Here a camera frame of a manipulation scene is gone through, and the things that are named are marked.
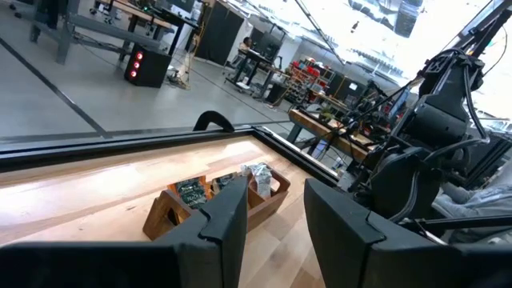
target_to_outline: workbench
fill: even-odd
[[[313,114],[313,113],[306,114],[300,110],[290,110],[290,112],[288,113],[288,116],[290,117],[290,120],[294,123],[294,127],[292,128],[292,131],[290,132],[290,134],[288,135],[288,138],[286,139],[290,143],[295,143],[297,141],[297,137],[301,133],[302,129],[306,129],[307,131],[312,133],[315,137],[323,136],[323,135],[327,134],[325,137],[322,137],[322,140],[329,141],[333,137],[332,134],[329,134],[331,129],[336,129],[337,127],[339,127],[341,125],[341,123],[339,123],[335,120],[331,120],[327,124],[329,127],[328,128],[328,127],[326,127],[326,125],[321,124],[319,122],[318,114]],[[355,140],[356,142],[359,142],[361,145],[371,143],[371,140],[369,140],[368,138],[366,138],[360,134],[357,136],[351,135],[351,137],[353,140]],[[367,147],[364,149],[358,145],[355,145],[354,143],[350,143],[347,139],[339,138],[339,137],[336,137],[336,139],[333,141],[332,145],[333,145],[333,147],[340,149],[340,151],[343,152],[344,154],[347,154],[351,157],[353,155],[354,159],[357,162],[362,161],[366,157],[368,152],[370,150],[372,150],[371,147]],[[313,149],[311,149],[309,151],[309,153],[312,153],[312,151],[314,150],[314,147],[312,147],[312,148]]]
[[[291,186],[277,213],[246,236],[239,286],[325,286],[308,233],[302,194],[306,178],[324,179],[332,185],[336,178],[284,139],[268,130],[243,128],[233,133],[209,130],[164,138],[93,141],[97,140],[73,148],[56,144],[34,151],[4,151],[0,156],[4,171],[1,245],[147,242],[142,227],[166,185],[199,175],[209,181],[240,171],[242,164],[265,162]]]
[[[110,4],[110,0],[96,0],[96,1],[100,2],[102,4],[105,4],[105,5]],[[154,34],[153,34],[154,40],[160,39],[160,33],[161,33],[162,27],[170,29],[172,26],[176,26],[177,29],[174,32],[173,42],[170,44],[169,51],[167,52],[168,55],[171,57],[173,56],[174,51],[176,50],[176,45],[178,44],[179,36],[182,34],[184,25],[187,24],[187,25],[191,26],[193,29],[198,28],[198,24],[196,22],[187,20],[183,17],[179,17],[177,14],[172,13],[171,11],[169,11],[165,8],[160,8],[166,12],[167,17],[164,19],[164,18],[159,18],[159,17],[154,16],[153,14],[148,14],[147,12],[140,10],[138,7],[129,3],[127,0],[114,0],[113,7],[115,9],[120,9],[121,11],[123,11],[125,13],[131,14],[130,24],[128,26],[129,32],[134,32],[135,27],[137,25],[137,21],[139,19],[144,19],[149,22],[152,22],[153,24],[156,24],[157,28],[155,29]],[[123,46],[123,48],[128,48],[129,44],[130,44],[130,42],[125,41],[122,46]],[[119,55],[119,60],[122,61],[124,59],[124,57],[125,57],[124,54]]]
[[[38,8],[41,0],[36,0],[34,3],[34,12],[30,17],[32,18],[32,27],[30,29],[30,40],[32,42],[37,42],[39,35],[41,32],[47,34],[58,43],[57,50],[57,59],[56,62],[59,64],[64,64],[66,62],[66,57],[70,48],[70,45],[73,44],[82,44],[84,46],[92,46],[94,48],[103,49],[112,51],[115,53],[119,53],[120,55],[129,54],[128,45],[130,42],[136,42],[138,44],[147,46],[152,49],[157,49],[160,46],[160,42],[155,40],[158,37],[159,29],[155,31],[154,39],[138,35],[134,33],[135,25],[139,18],[144,18],[146,20],[151,20],[152,16],[144,13],[139,8],[125,2],[123,0],[114,1],[113,7],[115,9],[123,10],[129,14],[132,14],[132,19],[130,21],[130,26],[128,30],[123,30],[121,28],[117,28],[116,26],[112,26],[109,24],[105,24],[103,22],[99,22],[94,19],[87,18],[85,16],[78,14],[78,6],[80,4],[80,0],[69,0],[66,8],[66,12],[64,13],[65,24],[62,25],[60,30],[53,30],[46,26],[45,23],[36,21],[38,14]],[[165,28],[171,28],[171,24],[168,22],[155,19],[154,23],[158,25],[158,27],[163,26]],[[120,38],[125,40],[122,47],[114,46],[110,43],[104,43],[93,38],[86,37],[81,38],[77,36],[75,33],[75,27],[81,27],[87,30],[91,30],[94,32],[98,32],[101,34],[109,35],[114,38]]]

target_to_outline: computer tower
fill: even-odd
[[[136,86],[160,88],[171,56],[158,50],[134,44],[125,70],[125,79]]]

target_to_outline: monitor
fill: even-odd
[[[281,49],[281,41],[270,33],[265,32],[255,48],[263,57],[274,60]]]

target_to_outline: wooden box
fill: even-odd
[[[256,193],[256,182],[253,181],[252,175],[248,177],[247,209],[249,211],[247,215],[247,232],[272,216],[288,195],[290,181],[271,168],[270,171],[272,178],[279,183],[279,186],[276,190],[271,189],[271,197],[268,199],[264,199]],[[164,190],[153,201],[142,231],[151,240],[155,240],[196,212],[196,210],[189,208],[171,190]]]

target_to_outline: person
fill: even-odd
[[[245,37],[243,39],[243,42],[240,43],[240,46],[238,47],[240,50],[247,52],[250,49],[250,46],[253,44],[253,39],[250,37]]]
[[[240,46],[238,46],[238,48],[241,51],[247,52],[247,51],[249,51],[250,46],[252,44],[253,44],[253,40],[250,37],[245,37],[243,39],[242,43],[240,43]],[[236,59],[233,60],[232,62],[230,62],[230,66],[234,69],[239,69],[242,62],[243,62],[243,58],[241,58],[240,55],[237,55]],[[253,70],[253,68],[254,68],[254,65],[247,62],[247,64],[243,67],[243,73],[247,77],[249,77],[249,74]]]
[[[509,215],[512,210],[512,185],[489,186],[481,190],[466,190],[451,183],[441,186],[432,207],[446,218],[470,218]],[[455,230],[450,243],[480,241],[512,226],[478,227]]]

